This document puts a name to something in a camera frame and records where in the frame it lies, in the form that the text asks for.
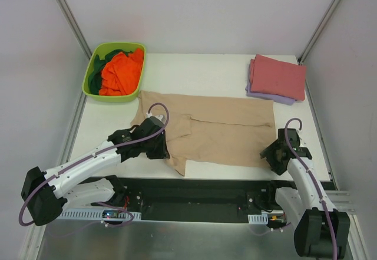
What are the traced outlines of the beige t shirt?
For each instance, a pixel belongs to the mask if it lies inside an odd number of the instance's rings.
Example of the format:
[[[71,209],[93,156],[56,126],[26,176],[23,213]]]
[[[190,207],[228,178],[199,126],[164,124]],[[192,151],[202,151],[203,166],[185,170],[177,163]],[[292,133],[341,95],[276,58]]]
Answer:
[[[166,127],[165,161],[181,175],[186,162],[267,168],[260,152],[276,139],[271,100],[187,96],[141,91],[132,124],[148,112],[170,116]]]

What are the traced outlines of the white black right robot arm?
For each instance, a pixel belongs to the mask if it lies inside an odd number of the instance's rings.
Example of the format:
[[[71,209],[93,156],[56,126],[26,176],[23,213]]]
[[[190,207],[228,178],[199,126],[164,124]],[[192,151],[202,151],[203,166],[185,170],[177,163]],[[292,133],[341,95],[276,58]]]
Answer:
[[[265,194],[266,205],[282,208],[294,228],[294,245],[301,257],[343,259],[350,229],[347,213],[330,200],[313,166],[308,148],[300,145],[297,130],[279,129],[277,139],[260,152],[278,175],[288,172],[295,187],[274,187]]]

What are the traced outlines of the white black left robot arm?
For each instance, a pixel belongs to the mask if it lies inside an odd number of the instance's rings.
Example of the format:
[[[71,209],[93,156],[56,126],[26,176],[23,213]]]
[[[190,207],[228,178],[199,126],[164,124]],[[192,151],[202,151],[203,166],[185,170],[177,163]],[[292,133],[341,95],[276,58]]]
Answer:
[[[167,116],[149,114],[140,125],[115,131],[83,157],[46,171],[39,167],[30,169],[21,190],[24,204],[19,213],[19,224],[27,226],[23,220],[25,211],[30,213],[32,224],[42,226],[77,205],[105,202],[112,207],[121,205],[125,188],[116,176],[92,183],[83,181],[140,154],[150,160],[169,159],[165,132],[168,121]]]

